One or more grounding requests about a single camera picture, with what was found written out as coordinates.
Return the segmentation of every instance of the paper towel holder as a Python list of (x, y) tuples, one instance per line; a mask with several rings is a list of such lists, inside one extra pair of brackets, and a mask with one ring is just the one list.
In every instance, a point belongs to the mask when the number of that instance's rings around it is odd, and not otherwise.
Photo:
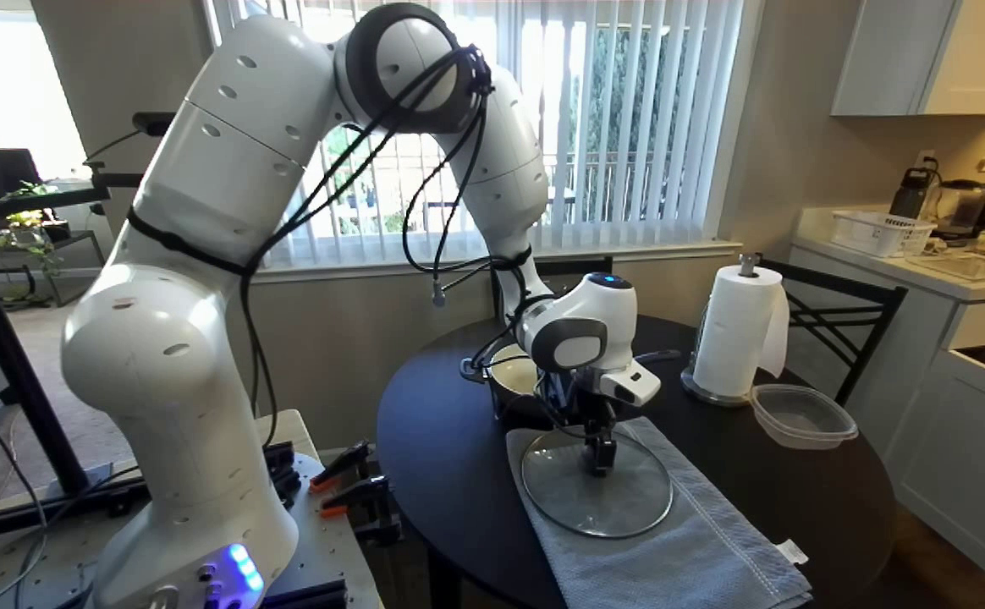
[(681, 372), (681, 382), (684, 387), (700, 399), (700, 403), (709, 403), (709, 404), (723, 404), (723, 408), (745, 408), (754, 403), (754, 387), (749, 387), (749, 397), (720, 397), (720, 392), (709, 392), (705, 386), (692, 382), (692, 360)]
[[(759, 277), (759, 260), (762, 260), (759, 253), (741, 250), (741, 253), (736, 253), (736, 272), (741, 272), (741, 277)], [(692, 340), (689, 357), (688, 357), (688, 365), (684, 365), (684, 372), (681, 372), (684, 387), (688, 387), (692, 399), (709, 403), (709, 404), (723, 404), (723, 408), (752, 404), (752, 403), (754, 403), (754, 387), (749, 387), (745, 397), (720, 397), (720, 392), (709, 392), (709, 387), (705, 387), (705, 386), (692, 382), (697, 340)]]

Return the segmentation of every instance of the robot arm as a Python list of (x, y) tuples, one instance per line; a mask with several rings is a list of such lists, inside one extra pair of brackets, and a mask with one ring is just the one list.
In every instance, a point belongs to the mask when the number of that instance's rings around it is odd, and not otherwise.
[(549, 196), (542, 152), (511, 78), (488, 75), (435, 13), (408, 4), (370, 10), (337, 44), (253, 18), (203, 65), (116, 256), (65, 320), (67, 386), (120, 427), (151, 491), (103, 548), (92, 604), (173, 592), (207, 604), (215, 589), (223, 602), (257, 604), (292, 562), (298, 532), (266, 480), (223, 307), (337, 121), (428, 133), (452, 147), (479, 116), (485, 143), (459, 144), (452, 173), (470, 174), (462, 201), (496, 265), (516, 346), (590, 403), (654, 399), (658, 382), (630, 353), (631, 287), (609, 272), (569, 294), (542, 285), (532, 260)]

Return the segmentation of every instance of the white blinds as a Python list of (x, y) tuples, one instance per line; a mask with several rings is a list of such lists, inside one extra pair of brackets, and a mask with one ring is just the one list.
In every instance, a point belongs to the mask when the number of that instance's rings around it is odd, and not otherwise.
[[(310, 38), (342, 38), (376, 0), (242, 0), (302, 19)], [(542, 250), (689, 243), (715, 237), (715, 166), (727, 107), (745, 0), (441, 0), (458, 38), (507, 67), (523, 91), (550, 174)], [(337, 152), (332, 134), (313, 168)], [(390, 256), (400, 214), (441, 160), (428, 139), (407, 134), (377, 155), (332, 216), (276, 256)], [(416, 237), (435, 243), (452, 178), (444, 174), (416, 214)], [(479, 247), (452, 224), (452, 253)]]

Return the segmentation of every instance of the window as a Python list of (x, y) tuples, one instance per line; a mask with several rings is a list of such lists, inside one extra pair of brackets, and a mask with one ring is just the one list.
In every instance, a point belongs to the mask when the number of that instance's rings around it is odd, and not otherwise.
[[(276, 13), (313, 40), (337, 40), (364, 0), (233, 0), (227, 19)], [(736, 110), (732, 67), (749, 0), (441, 0), (428, 4), (462, 44), (507, 67), (550, 174), (537, 250), (609, 250), (709, 241), (720, 218), (720, 152)], [(351, 133), (333, 129), (307, 183)], [(294, 234), (276, 256), (376, 260), (400, 247), (403, 207), (444, 152), (400, 134), (354, 188)], [(444, 173), (408, 224), (433, 250), (452, 198)], [(452, 256), (479, 253), (459, 216)]]
[(29, 10), (0, 10), (0, 147), (29, 147), (40, 174), (67, 174), (84, 160)]

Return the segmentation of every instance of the kitchen appliance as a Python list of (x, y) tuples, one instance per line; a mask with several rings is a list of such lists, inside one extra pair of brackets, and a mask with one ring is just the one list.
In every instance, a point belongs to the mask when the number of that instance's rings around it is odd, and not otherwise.
[(890, 216), (920, 218), (934, 183), (938, 183), (938, 160), (929, 152), (920, 152), (920, 160), (901, 174), (901, 186), (890, 201)]
[(934, 234), (946, 243), (969, 243), (985, 231), (985, 183), (939, 178), (929, 196)]

